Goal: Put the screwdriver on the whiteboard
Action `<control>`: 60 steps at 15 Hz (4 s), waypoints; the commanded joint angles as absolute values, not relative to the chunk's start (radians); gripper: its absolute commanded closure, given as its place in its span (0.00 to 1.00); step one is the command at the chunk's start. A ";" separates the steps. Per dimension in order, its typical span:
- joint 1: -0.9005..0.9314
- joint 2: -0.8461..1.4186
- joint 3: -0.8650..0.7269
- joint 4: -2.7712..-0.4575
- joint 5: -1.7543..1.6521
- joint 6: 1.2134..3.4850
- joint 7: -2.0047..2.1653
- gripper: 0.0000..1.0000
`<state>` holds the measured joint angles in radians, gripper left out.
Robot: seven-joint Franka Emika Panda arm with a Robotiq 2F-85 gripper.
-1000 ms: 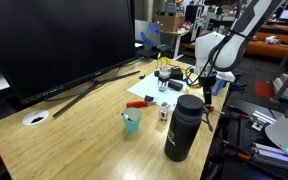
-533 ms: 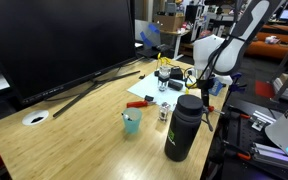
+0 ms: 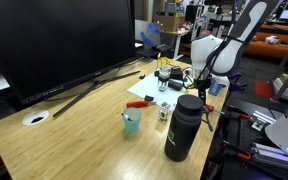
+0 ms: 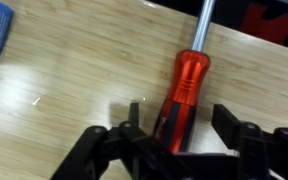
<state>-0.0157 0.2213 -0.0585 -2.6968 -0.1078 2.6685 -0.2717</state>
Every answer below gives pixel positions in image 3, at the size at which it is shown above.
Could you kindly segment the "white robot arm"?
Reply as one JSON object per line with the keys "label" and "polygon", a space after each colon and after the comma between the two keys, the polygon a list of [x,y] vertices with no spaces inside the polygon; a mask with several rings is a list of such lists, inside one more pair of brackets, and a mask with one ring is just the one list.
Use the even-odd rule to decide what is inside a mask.
{"label": "white robot arm", "polygon": [[239,66],[246,46],[281,2],[282,0],[250,0],[237,21],[232,18],[229,33],[223,39],[207,35],[193,40],[191,68],[198,72],[194,87],[206,88],[211,74],[232,74]]}

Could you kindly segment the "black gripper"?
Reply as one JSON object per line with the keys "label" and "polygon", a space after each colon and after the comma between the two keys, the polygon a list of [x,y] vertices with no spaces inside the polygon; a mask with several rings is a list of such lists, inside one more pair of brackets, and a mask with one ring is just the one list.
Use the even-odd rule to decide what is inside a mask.
{"label": "black gripper", "polygon": [[[171,73],[170,73],[170,78],[168,81],[167,89],[171,88],[173,90],[180,91],[183,87],[183,83],[182,83],[183,73],[179,67],[170,67],[170,68],[171,68]],[[154,72],[154,75],[158,78],[159,69]]]}

